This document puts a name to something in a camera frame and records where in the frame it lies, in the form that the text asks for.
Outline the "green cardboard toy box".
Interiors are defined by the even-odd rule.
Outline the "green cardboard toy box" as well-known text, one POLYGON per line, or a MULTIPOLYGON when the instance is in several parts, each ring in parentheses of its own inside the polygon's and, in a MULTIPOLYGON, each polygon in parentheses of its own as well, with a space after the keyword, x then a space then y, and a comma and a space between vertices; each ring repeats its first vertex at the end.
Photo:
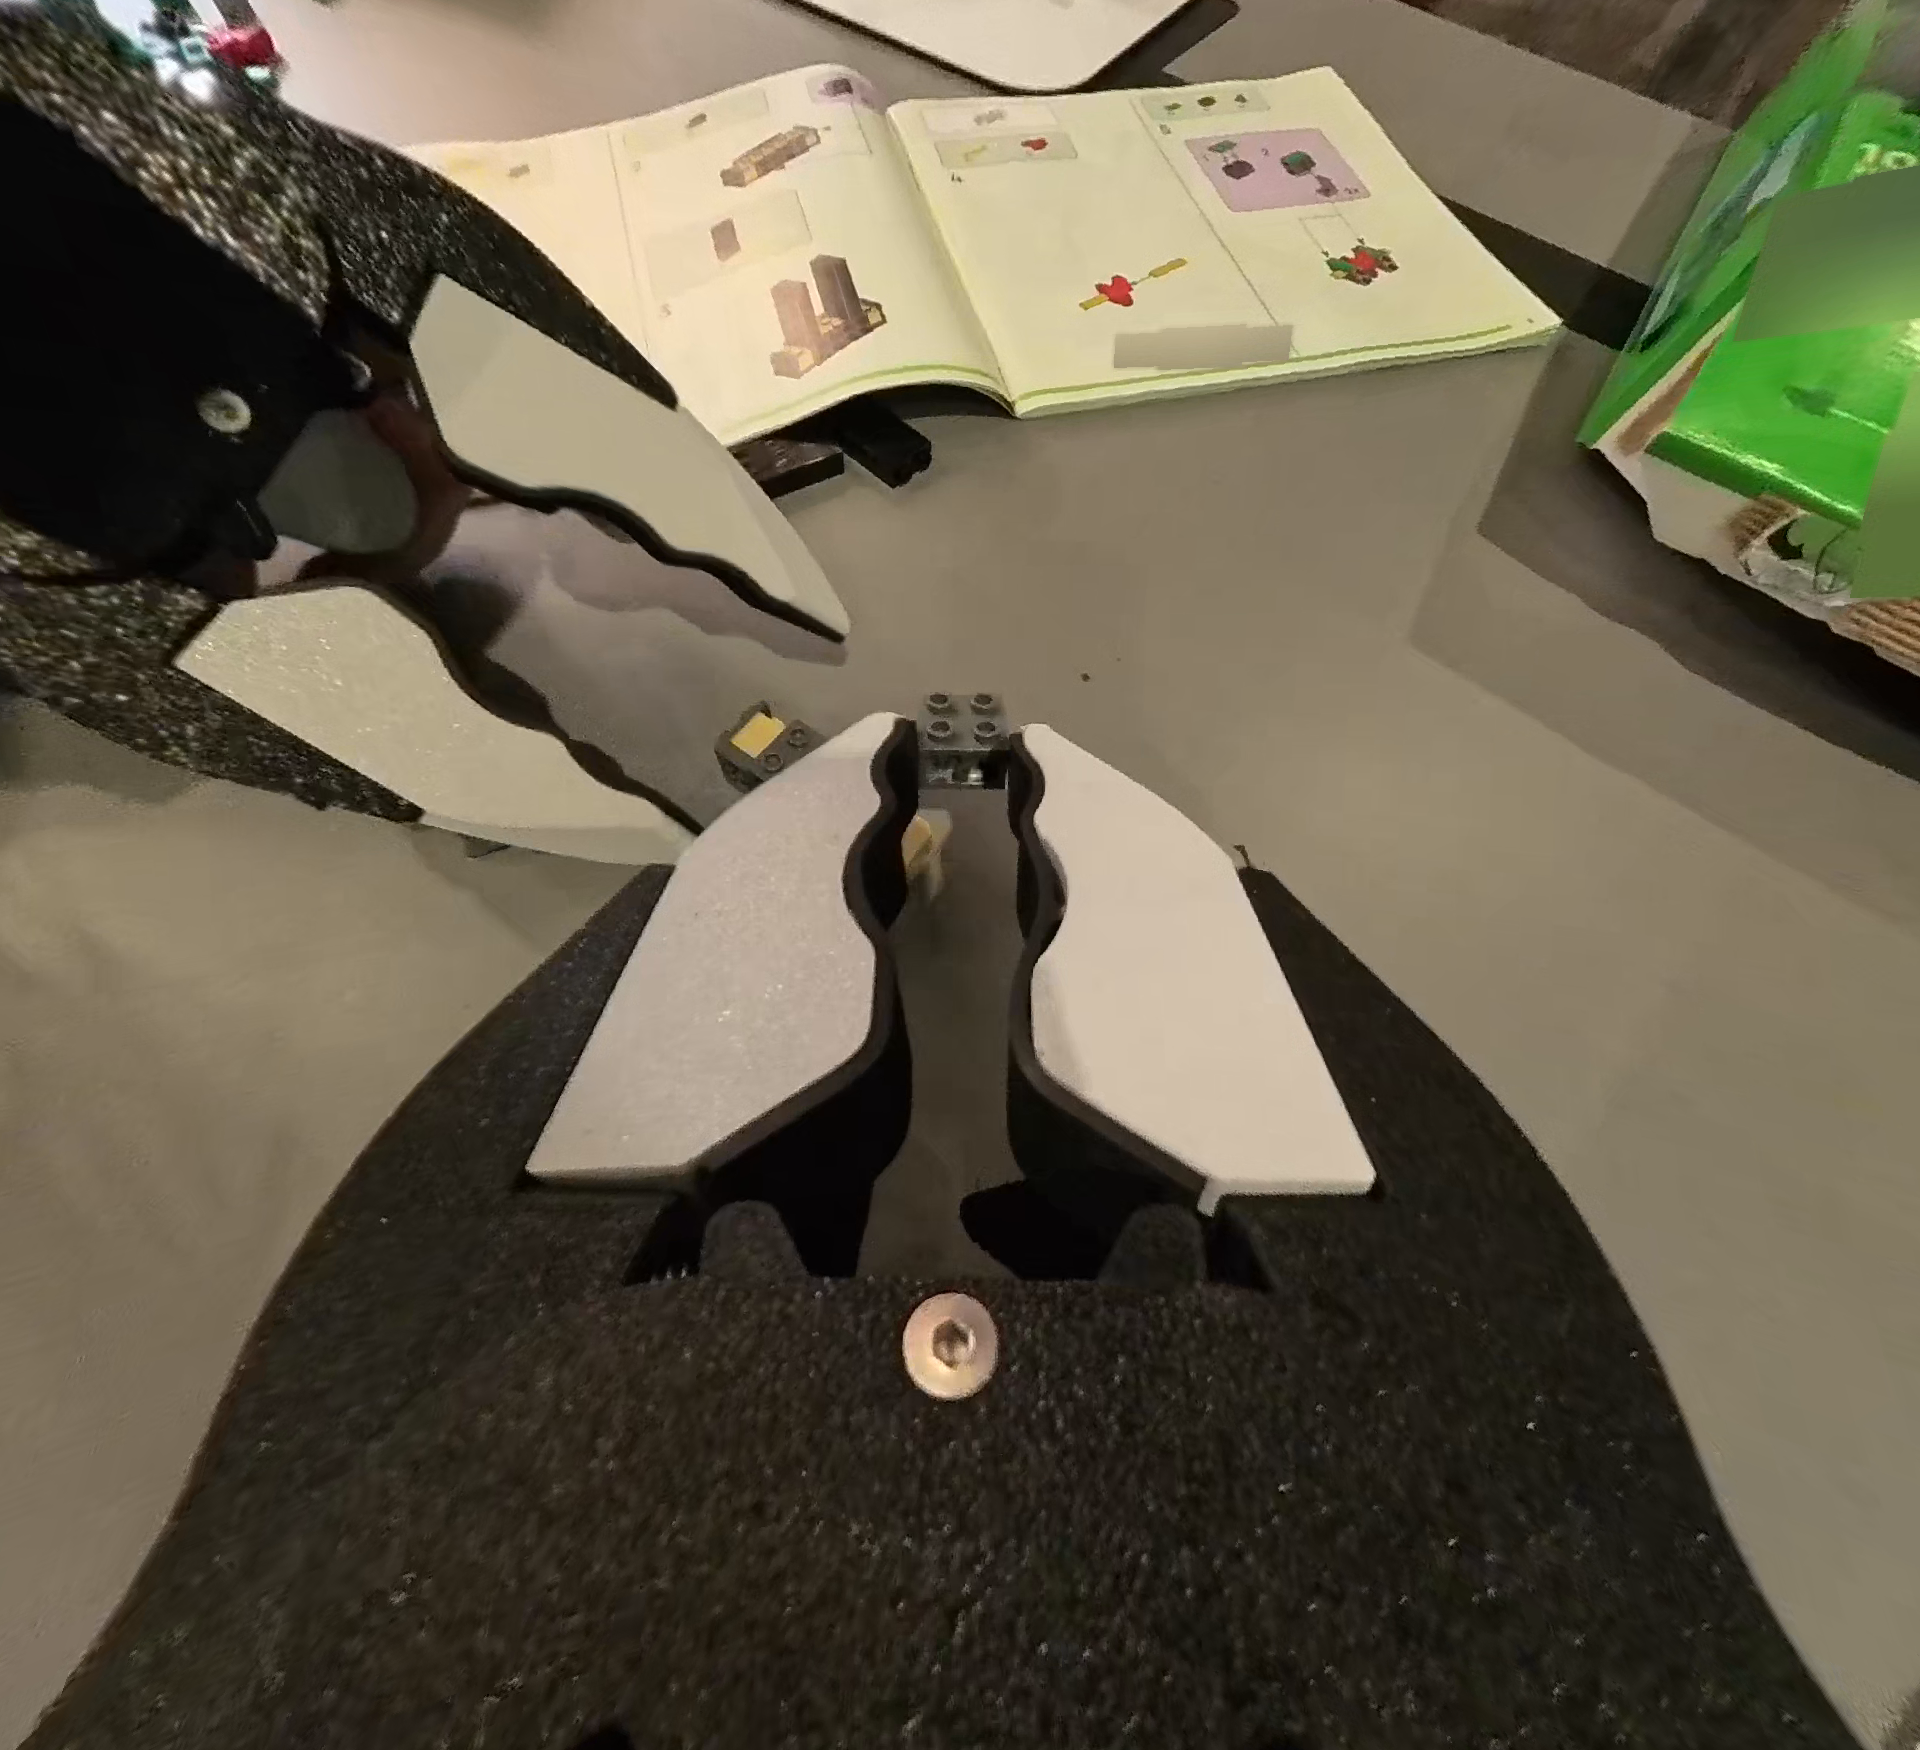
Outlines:
POLYGON ((1729 137, 1580 439, 1657 541, 1917 675, 1917 0, 1729 137))

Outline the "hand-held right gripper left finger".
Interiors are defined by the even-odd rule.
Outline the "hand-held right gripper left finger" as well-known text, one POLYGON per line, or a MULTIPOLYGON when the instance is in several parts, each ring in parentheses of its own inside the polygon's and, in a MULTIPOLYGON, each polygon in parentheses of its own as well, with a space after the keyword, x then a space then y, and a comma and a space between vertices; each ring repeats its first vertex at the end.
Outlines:
POLYGON ((686 848, 526 1157, 534 1183, 686 1186, 891 1041, 916 725, 869 714, 686 848))

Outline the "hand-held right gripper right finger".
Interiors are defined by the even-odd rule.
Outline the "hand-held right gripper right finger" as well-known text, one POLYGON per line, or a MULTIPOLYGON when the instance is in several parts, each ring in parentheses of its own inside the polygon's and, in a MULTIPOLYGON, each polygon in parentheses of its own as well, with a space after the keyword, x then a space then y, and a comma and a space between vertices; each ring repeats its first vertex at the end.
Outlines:
POLYGON ((1378 1171, 1224 846, 1032 725, 1010 1055, 1038 1105, 1211 1216, 1370 1197, 1378 1171))

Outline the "open instruction booklet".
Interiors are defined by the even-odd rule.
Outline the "open instruction booklet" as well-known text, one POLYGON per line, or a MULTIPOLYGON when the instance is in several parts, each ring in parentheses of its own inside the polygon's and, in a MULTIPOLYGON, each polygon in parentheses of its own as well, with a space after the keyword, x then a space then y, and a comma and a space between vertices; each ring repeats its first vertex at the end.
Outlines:
POLYGON ((1563 325, 1327 66, 886 103, 823 61, 410 152, 537 241, 725 444, 892 389, 1051 417, 1563 325))

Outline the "grey desk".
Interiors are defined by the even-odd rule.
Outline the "grey desk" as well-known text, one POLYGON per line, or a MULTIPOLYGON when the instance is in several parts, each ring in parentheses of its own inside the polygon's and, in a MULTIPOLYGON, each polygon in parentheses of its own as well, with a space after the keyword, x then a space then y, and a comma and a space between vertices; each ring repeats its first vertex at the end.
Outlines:
MULTIPOLYGON (((255 0, 392 145, 618 121, 805 61, 963 84, 769 0, 255 0)), ((1714 130, 1374 0, 1235 0, 1191 81, 1333 63, 1499 227, 1651 278, 1714 130)), ((1846 1725, 1917 1739, 1917 732, 1647 539, 1552 352, 1009 421, 795 522, 847 654, 577 519, 469 515, 447 614, 719 811, 753 699, 1002 690, 1252 851, 1478 1071, 1594 1228, 1846 1725)), ((869 1266, 973 1256, 1009 1167, 1004 815, 903 962, 926 1078, 869 1266)), ((410 1090, 628 884, 197 780, 5 707, 5 1746, 132 1590, 255 1317, 410 1090)))

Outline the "yellow and grey brick assembly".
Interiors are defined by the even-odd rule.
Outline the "yellow and grey brick assembly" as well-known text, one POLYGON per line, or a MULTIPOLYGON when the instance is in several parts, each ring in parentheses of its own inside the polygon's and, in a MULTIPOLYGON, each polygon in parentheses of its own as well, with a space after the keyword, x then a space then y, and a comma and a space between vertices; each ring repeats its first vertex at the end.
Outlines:
POLYGON ((918 780, 927 792, 1004 792, 1010 721, 996 693, 927 693, 918 710, 918 780))

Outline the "heap of small coloured bricks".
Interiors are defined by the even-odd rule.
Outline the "heap of small coloured bricks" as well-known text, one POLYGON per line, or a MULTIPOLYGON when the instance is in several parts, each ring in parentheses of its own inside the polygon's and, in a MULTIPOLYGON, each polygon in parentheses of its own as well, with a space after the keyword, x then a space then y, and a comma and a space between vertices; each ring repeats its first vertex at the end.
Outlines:
POLYGON ((132 29, 111 22, 99 0, 30 0, 30 6, 103 42, 111 59, 154 74, 156 84, 189 93, 227 78, 277 95, 287 78, 287 59, 253 0, 145 0, 132 29))

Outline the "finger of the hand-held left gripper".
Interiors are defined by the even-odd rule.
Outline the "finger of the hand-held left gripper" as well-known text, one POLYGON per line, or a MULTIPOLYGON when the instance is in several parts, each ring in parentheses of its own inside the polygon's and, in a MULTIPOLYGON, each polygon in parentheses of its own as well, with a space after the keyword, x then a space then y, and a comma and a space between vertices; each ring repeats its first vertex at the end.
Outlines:
POLYGON ((848 638, 848 609, 798 528, 686 407, 445 273, 416 312, 410 367, 469 484, 546 514, 590 514, 769 617, 848 638))
POLYGON ((374 587, 280 587, 230 604, 174 670, 447 836, 623 868, 674 863, 697 836, 657 800, 594 777, 559 732, 486 707, 440 634, 374 587))

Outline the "dark grey brick yellow tile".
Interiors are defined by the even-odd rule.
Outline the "dark grey brick yellow tile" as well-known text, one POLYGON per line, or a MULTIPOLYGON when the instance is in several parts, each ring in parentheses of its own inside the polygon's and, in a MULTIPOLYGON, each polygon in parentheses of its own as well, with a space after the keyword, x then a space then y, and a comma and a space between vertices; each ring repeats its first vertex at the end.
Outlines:
POLYGON ((755 701, 720 729, 715 763, 735 792, 750 794, 755 784, 798 769, 821 742, 823 732, 811 725, 755 701))

